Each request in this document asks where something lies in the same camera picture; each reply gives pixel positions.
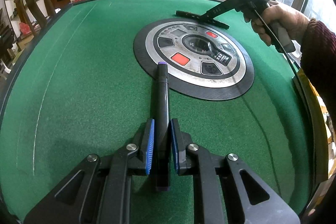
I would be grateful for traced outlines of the maroon sleeve right forearm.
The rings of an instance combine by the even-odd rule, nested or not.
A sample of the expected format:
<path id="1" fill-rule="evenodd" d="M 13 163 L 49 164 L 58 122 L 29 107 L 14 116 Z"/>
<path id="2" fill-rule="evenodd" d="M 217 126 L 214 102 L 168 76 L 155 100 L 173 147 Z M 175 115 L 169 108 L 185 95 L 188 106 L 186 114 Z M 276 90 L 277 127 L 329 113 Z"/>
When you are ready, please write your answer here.
<path id="1" fill-rule="evenodd" d="M 301 44 L 301 67 L 313 84 L 335 125 L 335 33 L 311 19 Z"/>

